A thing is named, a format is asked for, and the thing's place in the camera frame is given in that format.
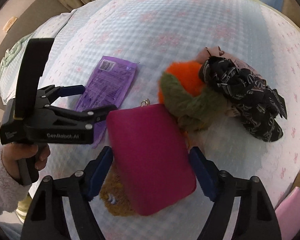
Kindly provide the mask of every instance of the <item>purple packaging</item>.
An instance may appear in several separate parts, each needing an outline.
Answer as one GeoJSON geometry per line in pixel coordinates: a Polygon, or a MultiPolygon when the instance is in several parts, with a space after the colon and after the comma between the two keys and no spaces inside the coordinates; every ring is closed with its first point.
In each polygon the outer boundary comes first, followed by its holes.
{"type": "MultiPolygon", "coordinates": [[[[136,63],[103,56],[92,72],[86,90],[80,96],[75,110],[82,112],[106,105],[119,107],[131,85],[136,69],[136,63]]],[[[97,147],[105,130],[106,121],[94,125],[93,148],[97,147]]]]}

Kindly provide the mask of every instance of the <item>pink fabric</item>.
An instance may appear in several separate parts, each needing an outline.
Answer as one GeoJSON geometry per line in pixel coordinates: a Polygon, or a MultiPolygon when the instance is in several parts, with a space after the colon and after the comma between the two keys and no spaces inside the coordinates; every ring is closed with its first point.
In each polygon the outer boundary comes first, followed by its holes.
{"type": "Polygon", "coordinates": [[[232,54],[224,52],[223,50],[220,49],[220,47],[213,47],[213,48],[205,47],[202,51],[199,52],[195,60],[200,64],[204,64],[211,56],[229,58],[238,68],[250,69],[253,73],[255,73],[257,76],[262,78],[262,76],[253,67],[251,67],[241,59],[238,59],[237,57],[233,56],[232,54]]]}
{"type": "Polygon", "coordinates": [[[137,213],[154,214],[194,192],[185,139],[164,105],[112,111],[106,122],[121,182],[137,213]]]}
{"type": "Polygon", "coordinates": [[[291,240],[300,230],[300,188],[292,192],[275,210],[282,240],[291,240]]]}

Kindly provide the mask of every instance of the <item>orange fluffy pom-pom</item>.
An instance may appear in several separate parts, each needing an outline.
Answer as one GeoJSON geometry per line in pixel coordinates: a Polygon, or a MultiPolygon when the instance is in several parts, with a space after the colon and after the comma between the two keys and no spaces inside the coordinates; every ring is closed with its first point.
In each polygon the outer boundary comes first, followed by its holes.
{"type": "MultiPolygon", "coordinates": [[[[200,95],[205,83],[199,78],[199,70],[202,64],[196,61],[173,62],[166,72],[174,75],[181,83],[183,88],[193,97],[200,95]]],[[[160,104],[164,103],[164,97],[159,86],[158,100],[160,104]]]]}

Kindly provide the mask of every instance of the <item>plush toy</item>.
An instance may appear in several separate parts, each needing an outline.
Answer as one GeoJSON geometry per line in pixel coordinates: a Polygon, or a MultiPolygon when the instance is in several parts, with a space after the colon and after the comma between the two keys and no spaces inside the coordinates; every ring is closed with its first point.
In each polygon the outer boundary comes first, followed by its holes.
{"type": "Polygon", "coordinates": [[[201,67],[196,61],[174,62],[159,81],[159,102],[184,131],[205,130],[227,111],[225,97],[200,80],[201,67]]]}
{"type": "Polygon", "coordinates": [[[99,193],[99,197],[105,203],[108,211],[114,216],[132,216],[135,212],[132,210],[130,201],[124,192],[120,177],[116,171],[115,163],[111,166],[111,169],[102,185],[99,193]]]}

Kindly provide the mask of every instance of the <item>green knit fabric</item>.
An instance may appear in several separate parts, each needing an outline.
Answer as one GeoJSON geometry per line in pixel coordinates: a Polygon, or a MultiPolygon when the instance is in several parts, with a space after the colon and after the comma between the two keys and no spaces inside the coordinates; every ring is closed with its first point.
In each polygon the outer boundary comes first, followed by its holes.
{"type": "Polygon", "coordinates": [[[222,94],[209,87],[193,97],[172,74],[164,72],[160,88],[167,110],[178,118],[178,125],[185,131],[207,129],[221,114],[226,112],[227,102],[222,94]]]}

